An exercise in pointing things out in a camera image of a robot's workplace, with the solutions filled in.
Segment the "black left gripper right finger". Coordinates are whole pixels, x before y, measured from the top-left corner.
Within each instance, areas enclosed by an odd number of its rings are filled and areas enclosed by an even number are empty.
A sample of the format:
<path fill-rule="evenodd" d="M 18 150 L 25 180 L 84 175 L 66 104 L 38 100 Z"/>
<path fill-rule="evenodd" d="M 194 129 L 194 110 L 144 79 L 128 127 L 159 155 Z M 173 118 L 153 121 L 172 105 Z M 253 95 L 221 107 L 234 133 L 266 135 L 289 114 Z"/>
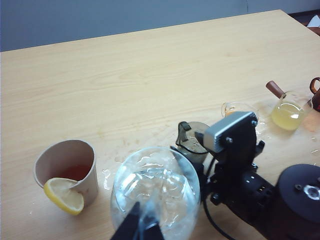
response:
<path fill-rule="evenodd" d="M 144 240 L 164 240 L 159 222 L 153 217 L 147 217 L 143 227 Z"/>

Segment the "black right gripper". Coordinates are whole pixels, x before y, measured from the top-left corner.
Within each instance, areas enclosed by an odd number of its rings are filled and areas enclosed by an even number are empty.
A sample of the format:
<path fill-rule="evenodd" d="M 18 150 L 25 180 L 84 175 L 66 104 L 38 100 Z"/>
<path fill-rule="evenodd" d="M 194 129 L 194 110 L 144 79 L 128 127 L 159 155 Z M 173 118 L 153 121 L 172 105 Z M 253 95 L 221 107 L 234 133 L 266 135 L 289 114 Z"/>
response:
<path fill-rule="evenodd" d="M 256 116 L 227 116 L 204 133 L 195 131 L 199 143 L 213 156 L 214 174 L 208 176 L 203 197 L 217 196 L 214 203 L 223 203 L 233 208 L 262 208 L 265 194 L 259 191 L 264 180 L 256 174 L 254 159 L 265 146 L 256 136 Z M 183 175 L 188 180 L 198 178 L 194 164 L 176 147 L 170 146 Z"/>

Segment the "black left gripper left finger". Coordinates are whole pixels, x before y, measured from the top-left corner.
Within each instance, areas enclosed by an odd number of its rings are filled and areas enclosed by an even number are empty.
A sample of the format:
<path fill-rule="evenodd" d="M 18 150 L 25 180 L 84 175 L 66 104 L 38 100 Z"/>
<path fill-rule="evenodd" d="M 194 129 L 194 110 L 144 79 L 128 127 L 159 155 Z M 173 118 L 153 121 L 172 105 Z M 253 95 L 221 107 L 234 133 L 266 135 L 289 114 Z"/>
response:
<path fill-rule="evenodd" d="M 110 240 L 138 240 L 140 203 L 136 202 Z"/>

